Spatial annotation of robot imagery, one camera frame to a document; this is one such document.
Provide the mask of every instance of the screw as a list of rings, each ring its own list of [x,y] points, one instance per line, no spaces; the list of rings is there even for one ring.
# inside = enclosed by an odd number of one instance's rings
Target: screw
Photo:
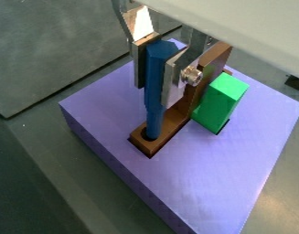
[[[188,66],[180,72],[181,81],[192,86],[196,86],[203,78],[203,72],[193,66]]]

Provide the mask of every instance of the gray floor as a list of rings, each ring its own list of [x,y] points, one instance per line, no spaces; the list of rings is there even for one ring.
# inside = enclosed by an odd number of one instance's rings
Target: gray floor
[[[175,32],[168,37],[177,36],[179,32]],[[91,233],[173,233],[69,132],[57,106],[60,100],[129,60],[129,57],[124,57],[115,61],[12,119],[0,117],[0,124],[8,135],[18,141],[29,160],[34,162]],[[287,79],[283,71],[236,49],[228,65],[299,101],[299,91],[283,84]],[[58,209],[54,202],[49,206],[50,210]],[[299,233],[299,120],[243,233]]]
[[[160,14],[153,22],[159,33],[179,26]],[[0,1],[0,114],[20,112],[127,50],[111,1]]]

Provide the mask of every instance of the blue cylinder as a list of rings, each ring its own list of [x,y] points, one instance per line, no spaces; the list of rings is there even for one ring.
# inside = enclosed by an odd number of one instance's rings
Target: blue cylinder
[[[177,52],[173,42],[157,40],[147,45],[144,104],[147,108],[147,137],[155,140],[161,133],[164,106],[161,91],[164,63]]]

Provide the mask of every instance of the wooden base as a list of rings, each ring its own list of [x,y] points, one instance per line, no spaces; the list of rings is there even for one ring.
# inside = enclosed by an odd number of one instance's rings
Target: wooden base
[[[228,59],[231,50],[232,47],[219,41],[199,58],[197,68],[203,71],[203,79],[196,87],[189,85],[185,86],[183,98],[165,111],[163,129],[159,138],[155,141],[144,139],[141,134],[147,126],[144,122],[131,132],[128,140],[148,158],[153,157],[156,152],[163,148],[164,144],[191,119],[192,111],[200,101],[207,85],[223,71],[223,66]]]

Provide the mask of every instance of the green cube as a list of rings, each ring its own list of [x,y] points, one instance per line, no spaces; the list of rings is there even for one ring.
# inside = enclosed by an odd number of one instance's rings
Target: green cube
[[[225,124],[249,85],[227,73],[209,83],[207,92],[192,112],[192,119],[213,134]]]

